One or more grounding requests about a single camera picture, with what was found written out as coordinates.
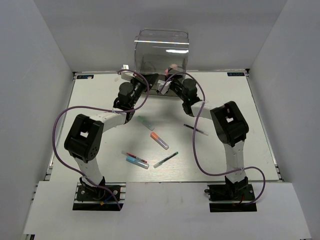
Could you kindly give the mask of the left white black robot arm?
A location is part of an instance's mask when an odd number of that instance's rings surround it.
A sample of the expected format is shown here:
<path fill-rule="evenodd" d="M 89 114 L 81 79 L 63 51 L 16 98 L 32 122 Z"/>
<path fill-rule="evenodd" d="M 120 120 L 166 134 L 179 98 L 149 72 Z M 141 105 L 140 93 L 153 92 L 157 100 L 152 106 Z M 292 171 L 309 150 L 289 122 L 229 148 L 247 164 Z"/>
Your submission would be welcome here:
<path fill-rule="evenodd" d="M 76 116 L 64 142 L 64 148 L 75 159 L 84 176 L 80 183 L 88 188 L 88 193 L 99 200 L 105 196 L 105 178 L 99 170 L 97 154 L 100 149 L 104 132 L 119 125 L 128 123 L 134 115 L 134 107 L 138 99 L 147 89 L 155 84 L 158 74 L 147 74 L 148 85 L 138 77 L 132 78 L 119 86 L 117 98 L 113 102 L 116 111 L 110 114 L 101 113 L 95 116 L 79 114 Z"/>

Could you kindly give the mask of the red gel pen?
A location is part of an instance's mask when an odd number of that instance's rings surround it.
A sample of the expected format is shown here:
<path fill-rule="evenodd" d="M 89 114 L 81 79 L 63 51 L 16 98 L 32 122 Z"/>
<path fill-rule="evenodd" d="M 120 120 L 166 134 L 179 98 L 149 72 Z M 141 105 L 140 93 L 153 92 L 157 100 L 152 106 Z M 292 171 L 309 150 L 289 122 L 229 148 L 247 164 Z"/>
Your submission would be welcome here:
<path fill-rule="evenodd" d="M 146 160 L 144 160 L 144 159 L 142 159 L 142 158 L 139 158 L 139 157 L 137 157 L 136 155 L 133 155 L 133 154 L 127 152 L 127 151 L 122 150 L 121 153 L 122 153 L 123 155 L 129 156 L 129 157 L 132 157 L 132 158 L 135 158 L 135 159 L 137 159 L 137 160 L 139 160 L 139 161 L 141 161 L 141 162 L 147 163 Z"/>

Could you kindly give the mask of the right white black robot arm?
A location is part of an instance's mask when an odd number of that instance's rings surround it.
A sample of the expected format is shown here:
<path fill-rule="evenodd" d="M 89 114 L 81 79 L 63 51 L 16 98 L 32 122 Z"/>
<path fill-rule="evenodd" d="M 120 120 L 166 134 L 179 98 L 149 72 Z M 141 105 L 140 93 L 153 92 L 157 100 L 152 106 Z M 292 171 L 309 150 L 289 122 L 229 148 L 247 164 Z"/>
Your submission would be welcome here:
<path fill-rule="evenodd" d="M 199 118 L 213 121 L 218 139 L 223 143 L 226 172 L 225 177 L 226 195 L 236 200 L 244 193 L 248 185 L 248 177 L 244 167 L 244 144 L 249 132 L 249 125 L 234 101 L 229 101 L 222 106 L 213 108 L 205 99 L 198 97 L 198 90 L 202 90 L 194 77 L 180 78 L 182 72 L 171 74 L 166 81 L 157 84 L 157 90 L 161 94 L 172 90 L 181 100 L 184 112 L 195 117 L 195 125 Z"/>

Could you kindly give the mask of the green gel pen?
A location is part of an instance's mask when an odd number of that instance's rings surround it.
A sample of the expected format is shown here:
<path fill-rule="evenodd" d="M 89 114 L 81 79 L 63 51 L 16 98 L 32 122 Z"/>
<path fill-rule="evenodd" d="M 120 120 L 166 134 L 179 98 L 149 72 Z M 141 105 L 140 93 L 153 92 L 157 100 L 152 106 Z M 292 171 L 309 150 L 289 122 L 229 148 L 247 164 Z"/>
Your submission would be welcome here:
<path fill-rule="evenodd" d="M 159 166 L 161 166 L 163 163 L 165 163 L 166 161 L 170 160 L 171 158 L 175 157 L 176 155 L 178 155 L 179 152 L 175 152 L 173 154 L 171 154 L 170 156 L 164 158 L 163 160 L 157 162 L 156 164 L 153 165 L 154 168 L 158 168 Z"/>

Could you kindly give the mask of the clear acrylic drawer organizer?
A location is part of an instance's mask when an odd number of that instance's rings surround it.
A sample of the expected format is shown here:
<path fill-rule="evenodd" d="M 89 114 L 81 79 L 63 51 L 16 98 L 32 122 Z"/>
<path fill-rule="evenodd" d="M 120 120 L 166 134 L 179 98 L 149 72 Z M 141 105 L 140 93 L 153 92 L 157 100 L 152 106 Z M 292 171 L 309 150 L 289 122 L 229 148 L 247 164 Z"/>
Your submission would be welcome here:
<path fill-rule="evenodd" d="M 151 95 L 158 95 L 158 80 L 165 81 L 169 75 L 187 70 L 188 57 L 189 33 L 185 30 L 144 28 L 134 40 L 135 71 L 142 75 L 158 74 Z M 166 75 L 171 64 L 178 68 Z"/>

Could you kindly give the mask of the purple gel pen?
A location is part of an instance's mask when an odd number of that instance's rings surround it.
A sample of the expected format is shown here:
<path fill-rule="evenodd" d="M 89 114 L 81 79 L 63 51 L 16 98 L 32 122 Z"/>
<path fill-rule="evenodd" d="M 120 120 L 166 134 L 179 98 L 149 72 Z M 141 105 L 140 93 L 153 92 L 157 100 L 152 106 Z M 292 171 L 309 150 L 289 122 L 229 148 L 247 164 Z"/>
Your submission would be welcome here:
<path fill-rule="evenodd" d="M 193 126 L 191 126 L 191 125 L 188 125 L 188 124 L 185 124 L 185 123 L 184 123 L 183 126 L 189 128 L 189 129 L 195 130 L 196 132 L 198 132 L 198 133 L 200 133 L 200 134 L 203 134 L 203 135 L 205 135 L 205 136 L 209 136 L 209 134 L 208 134 L 207 132 L 205 132 L 205 131 L 203 131 L 203 130 L 200 130 L 200 129 L 198 129 L 198 128 L 195 128 L 195 127 L 193 127 Z"/>

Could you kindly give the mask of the pink cap refill tube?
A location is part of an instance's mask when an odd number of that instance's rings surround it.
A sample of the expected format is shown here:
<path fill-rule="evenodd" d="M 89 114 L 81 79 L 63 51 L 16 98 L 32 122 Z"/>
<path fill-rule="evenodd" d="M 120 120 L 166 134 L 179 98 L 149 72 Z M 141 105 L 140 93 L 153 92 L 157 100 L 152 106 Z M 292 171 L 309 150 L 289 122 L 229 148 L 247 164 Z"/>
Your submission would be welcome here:
<path fill-rule="evenodd" d="M 166 70 L 165 70 L 165 74 L 168 75 L 170 71 L 172 70 L 177 70 L 178 69 L 178 65 L 177 64 L 171 64 Z"/>

